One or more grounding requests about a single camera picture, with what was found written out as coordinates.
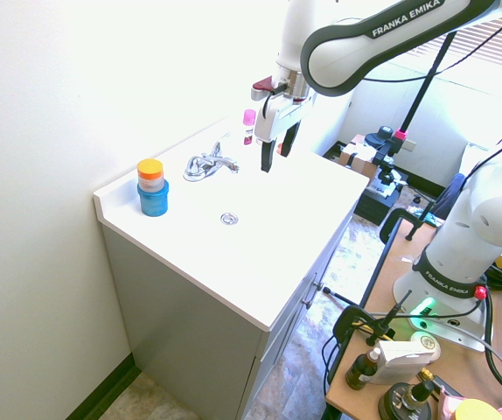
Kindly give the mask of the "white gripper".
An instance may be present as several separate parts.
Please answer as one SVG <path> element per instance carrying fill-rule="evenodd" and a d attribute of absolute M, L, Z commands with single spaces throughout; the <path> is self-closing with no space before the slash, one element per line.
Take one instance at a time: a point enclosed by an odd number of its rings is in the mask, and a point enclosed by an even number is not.
<path fill-rule="evenodd" d="M 303 101 L 295 102 L 285 95 L 278 95 L 268 101 L 265 115 L 259 110 L 254 127 L 254 136 L 261 140 L 261 170 L 269 172 L 275 151 L 275 140 L 286 131 L 282 142 L 282 156 L 287 157 L 296 139 L 300 122 L 310 113 L 317 98 L 310 93 Z"/>

